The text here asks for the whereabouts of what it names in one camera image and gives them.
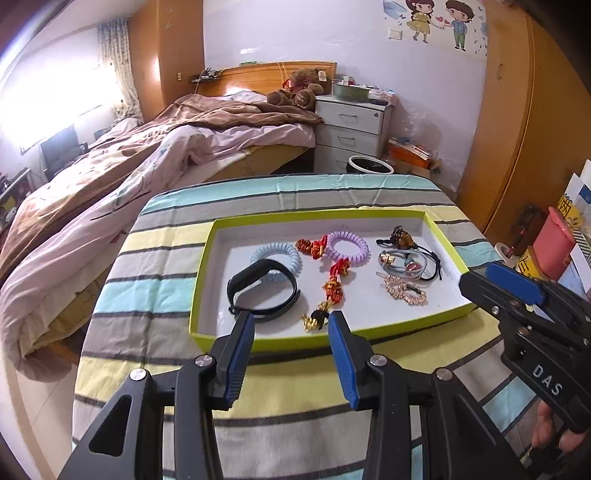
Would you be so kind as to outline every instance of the teddy bear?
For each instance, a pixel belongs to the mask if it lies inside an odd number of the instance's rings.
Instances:
[[[283,88],[267,95],[272,105],[294,105],[305,110],[314,110],[316,95],[330,92],[326,73],[322,69],[298,69],[284,83]]]

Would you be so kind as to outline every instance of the striped fabric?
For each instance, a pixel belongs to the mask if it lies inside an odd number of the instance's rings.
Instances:
[[[290,176],[226,181],[153,198],[117,257],[89,325],[76,381],[73,443],[129,372],[177,369],[200,353],[189,310],[197,264],[220,217],[326,208],[422,209],[466,265],[499,260],[465,215],[428,180],[411,176]],[[517,455],[530,444],[534,394],[500,359],[497,322],[481,310],[374,350],[404,368],[448,366],[483,405]],[[166,411],[163,465],[174,478],[173,409]],[[369,413],[351,411],[328,351],[253,358],[240,399],[214,412],[226,478],[361,478]],[[411,409],[413,478],[421,478],[421,429]]]
[[[577,242],[577,245],[581,249],[581,252],[583,252],[583,256],[585,257],[587,264],[589,265],[589,267],[591,267],[591,245],[589,245],[589,242],[587,241],[581,230],[574,230],[573,237]]]

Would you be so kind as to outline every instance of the cartoon boy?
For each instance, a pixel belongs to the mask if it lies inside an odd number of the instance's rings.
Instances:
[[[467,23],[474,18],[474,12],[469,5],[457,0],[448,0],[445,4],[447,11],[454,19],[447,27],[453,27],[453,38],[456,40],[456,48],[462,47],[466,51],[466,33],[468,32]]]

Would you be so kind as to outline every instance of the pink comforter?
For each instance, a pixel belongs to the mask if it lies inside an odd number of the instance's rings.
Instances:
[[[47,348],[25,354],[53,319],[32,314],[48,290],[78,272],[131,223],[153,196],[171,189],[187,170],[252,145],[314,147],[309,125],[234,127],[222,132],[188,125],[172,130],[114,192],[85,210],[20,263],[0,290],[0,333],[15,366],[35,380],[53,381],[64,365]]]

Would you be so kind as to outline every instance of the gold charm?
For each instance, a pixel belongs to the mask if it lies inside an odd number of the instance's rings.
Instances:
[[[302,315],[304,330],[306,332],[322,330],[322,327],[328,322],[329,307],[330,304],[327,301],[321,301],[311,315]]]

